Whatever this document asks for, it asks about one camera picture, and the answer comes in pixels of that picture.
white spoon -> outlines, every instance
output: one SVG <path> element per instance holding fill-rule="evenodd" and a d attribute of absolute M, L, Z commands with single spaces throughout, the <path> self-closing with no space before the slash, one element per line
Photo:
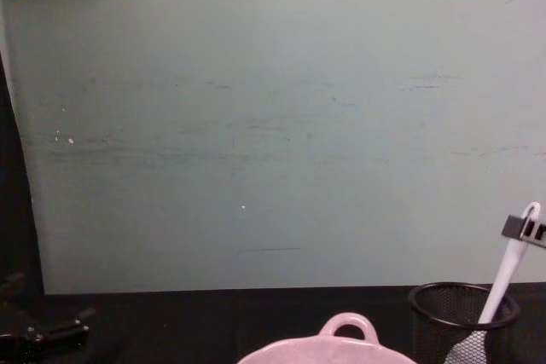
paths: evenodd
<path fill-rule="evenodd" d="M 532 202 L 523 211 L 521 217 L 528 217 L 530 220 L 535 221 L 538 219 L 539 214 L 540 204 Z M 501 267 L 487 297 L 478 324 L 491 323 L 493 320 L 498 306 L 504 297 L 504 293 L 512 280 L 512 276 L 514 276 L 523 256 L 526 254 L 527 246 L 528 244 L 521 240 L 511 239 L 508 241 L 504 257 L 501 261 Z M 444 364 L 487 364 L 485 335 L 486 332 L 484 331 L 472 332 L 460 343 L 455 344 L 447 357 L 445 357 Z"/>

light green wall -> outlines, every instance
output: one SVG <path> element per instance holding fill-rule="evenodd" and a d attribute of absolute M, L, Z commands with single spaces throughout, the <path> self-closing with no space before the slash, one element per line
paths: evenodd
<path fill-rule="evenodd" d="M 491 281 L 544 4 L 4 0 L 47 292 Z"/>

scratch on wall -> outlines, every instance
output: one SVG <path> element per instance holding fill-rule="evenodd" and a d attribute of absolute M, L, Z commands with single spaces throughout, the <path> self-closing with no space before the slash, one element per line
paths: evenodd
<path fill-rule="evenodd" d="M 301 251 L 301 247 L 266 247 L 264 249 L 240 249 L 237 253 L 260 253 L 264 251 Z"/>

pink bowl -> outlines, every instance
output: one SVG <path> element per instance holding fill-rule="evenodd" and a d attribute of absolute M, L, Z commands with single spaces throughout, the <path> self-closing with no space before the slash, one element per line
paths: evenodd
<path fill-rule="evenodd" d="M 364 340 L 336 337 L 342 326 L 356 326 Z M 343 313 L 329 320 L 314 337 L 294 338 L 268 345 L 239 364 L 415 364 L 405 355 L 379 344 L 372 324 L 361 315 Z"/>

pink bowl handle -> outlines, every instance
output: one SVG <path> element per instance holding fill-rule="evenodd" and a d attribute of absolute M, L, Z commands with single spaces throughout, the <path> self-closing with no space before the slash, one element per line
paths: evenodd
<path fill-rule="evenodd" d="M 324 325 L 319 335 L 321 336 L 334 336 L 343 326 L 355 326 L 358 327 L 364 333 L 364 341 L 372 344 L 379 344 L 379 339 L 377 338 L 377 333 L 375 332 L 374 326 L 369 320 L 356 313 L 342 313 L 340 315 L 335 315 L 328 323 Z"/>

